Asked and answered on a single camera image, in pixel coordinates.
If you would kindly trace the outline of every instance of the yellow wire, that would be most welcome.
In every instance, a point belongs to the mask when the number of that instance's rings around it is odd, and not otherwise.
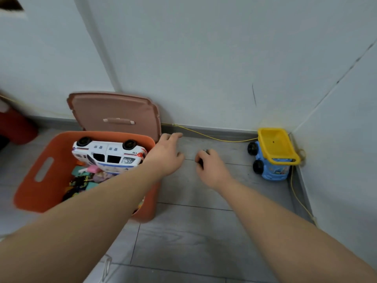
[[[8,98],[8,97],[6,97],[6,96],[4,96],[4,95],[1,95],[1,94],[0,94],[0,97],[2,97],[2,98],[4,98],[4,99],[7,99],[7,100],[9,100],[9,101],[11,101],[11,102],[14,102],[14,103],[16,103],[16,104],[18,104],[18,105],[25,106],[25,107],[29,107],[29,108],[31,108],[31,109],[41,110],[41,111],[45,111],[45,112],[48,112],[48,113],[51,113],[51,114],[55,114],[55,115],[59,115],[59,116],[68,116],[69,118],[72,117],[72,115],[70,115],[70,114],[58,113],[58,112],[50,111],[50,110],[47,110],[47,109],[39,108],[39,107],[36,107],[36,106],[34,106],[34,105],[26,104],[26,103],[24,103],[24,102],[22,102],[22,101],[17,101],[17,100],[14,100],[14,99]]]
[[[176,126],[176,127],[179,127],[179,128],[182,128],[182,129],[186,129],[186,130],[189,130],[191,132],[195,132],[197,134],[200,134],[202,136],[205,136],[205,137],[208,137],[208,138],[211,138],[211,139],[214,139],[214,140],[218,140],[218,141],[221,141],[221,142],[231,142],[231,143],[238,143],[238,142],[248,142],[248,141],[251,141],[251,140],[256,140],[258,138],[253,138],[253,139],[247,139],[247,140],[242,140],[242,141],[229,141],[229,140],[221,140],[221,139],[218,139],[218,138],[214,138],[214,137],[211,137],[211,136],[208,136],[208,135],[205,135],[203,133],[200,133],[198,131],[195,131],[195,130],[191,130],[189,128],[186,128],[184,126],[181,126],[181,125],[177,125],[177,124],[169,124],[169,123],[162,123],[161,125],[172,125],[172,126]]]
[[[293,171],[294,171],[294,169],[295,169],[295,166],[292,166],[292,173],[291,173],[291,189],[292,189],[292,192],[293,192],[293,194],[295,195],[296,200],[297,200],[297,201],[299,202],[299,204],[301,204],[301,206],[306,210],[306,212],[307,212],[308,215],[310,216],[311,220],[313,220],[315,226],[318,227],[318,226],[317,226],[316,218],[311,214],[310,211],[308,211],[308,209],[304,206],[304,204],[299,200],[299,198],[298,198],[297,195],[296,195],[295,189],[293,188],[293,183],[292,183],[292,181],[293,181]]]

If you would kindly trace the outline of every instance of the white toy police car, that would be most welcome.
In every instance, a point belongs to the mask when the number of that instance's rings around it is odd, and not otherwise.
[[[117,143],[83,137],[73,144],[72,154],[81,162],[97,165],[101,170],[117,175],[141,164],[147,150],[134,140]]]

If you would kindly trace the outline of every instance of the toy car wheel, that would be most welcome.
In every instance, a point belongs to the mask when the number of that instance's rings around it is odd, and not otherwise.
[[[252,156],[257,156],[258,150],[259,150],[258,144],[255,142],[250,142],[249,145],[247,146],[247,152]]]
[[[85,147],[86,145],[88,145],[90,142],[92,142],[92,139],[89,138],[89,137],[83,137],[81,138],[80,140],[77,141],[77,145],[79,147]]]
[[[261,160],[255,160],[254,163],[253,163],[253,170],[254,170],[254,173],[258,174],[258,175],[262,175],[263,174],[263,161]]]
[[[136,147],[136,141],[135,140],[127,140],[126,142],[123,143],[123,149],[124,150],[132,150],[133,148]]]

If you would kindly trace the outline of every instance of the bin handle hole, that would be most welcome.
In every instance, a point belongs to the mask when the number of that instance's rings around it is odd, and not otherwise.
[[[45,162],[43,163],[43,165],[39,169],[38,173],[34,177],[34,180],[36,182],[40,183],[41,181],[43,181],[43,179],[45,178],[45,175],[47,174],[47,172],[50,169],[50,167],[51,167],[51,165],[52,165],[53,162],[54,162],[54,158],[53,157],[48,157],[45,160]]]

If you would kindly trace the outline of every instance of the lid handle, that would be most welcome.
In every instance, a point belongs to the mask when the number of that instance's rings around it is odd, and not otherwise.
[[[134,125],[135,121],[124,118],[105,118],[103,122],[112,123],[112,124],[125,124],[125,125]]]

